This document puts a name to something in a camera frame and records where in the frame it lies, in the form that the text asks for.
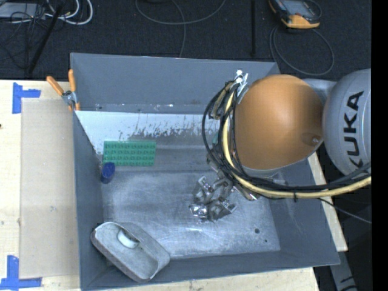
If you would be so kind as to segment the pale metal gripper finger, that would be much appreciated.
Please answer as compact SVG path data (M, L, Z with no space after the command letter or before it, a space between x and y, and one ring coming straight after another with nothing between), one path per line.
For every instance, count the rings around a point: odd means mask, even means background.
M212 201L209 205L208 220L215 222L227 215L232 214L236 208L236 204L231 203L228 199L218 198Z
M194 200L198 203L209 203L214 195L213 187L207 182L207 177L202 176L197 180L194 191Z

